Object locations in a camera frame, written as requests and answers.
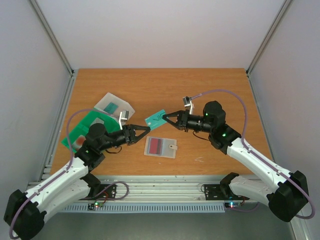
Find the beige card holder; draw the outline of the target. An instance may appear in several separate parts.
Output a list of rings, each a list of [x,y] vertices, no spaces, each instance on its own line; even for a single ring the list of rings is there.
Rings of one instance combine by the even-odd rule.
[[[176,139],[148,136],[145,142],[144,155],[175,159],[177,150]]]

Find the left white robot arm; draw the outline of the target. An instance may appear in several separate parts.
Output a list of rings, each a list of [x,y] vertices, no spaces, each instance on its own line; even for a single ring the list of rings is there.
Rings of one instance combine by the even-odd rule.
[[[60,170],[38,185],[10,194],[3,220],[9,225],[12,240],[30,240],[45,223],[67,205],[101,193],[100,181],[91,174],[105,158],[104,151],[133,145],[151,131],[148,126],[123,125],[109,133],[102,123],[89,127],[85,141]]]

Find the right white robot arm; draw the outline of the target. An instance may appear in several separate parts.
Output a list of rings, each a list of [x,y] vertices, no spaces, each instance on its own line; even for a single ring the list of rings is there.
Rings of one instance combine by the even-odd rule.
[[[280,220],[290,222],[310,202],[306,176],[285,169],[249,145],[244,137],[226,124],[226,112],[220,103],[210,101],[203,108],[203,115],[189,110],[167,113],[162,117],[178,130],[204,132],[211,145],[223,154],[242,163],[262,183],[248,180],[237,173],[230,173],[220,182],[225,198],[244,196],[269,207]]]

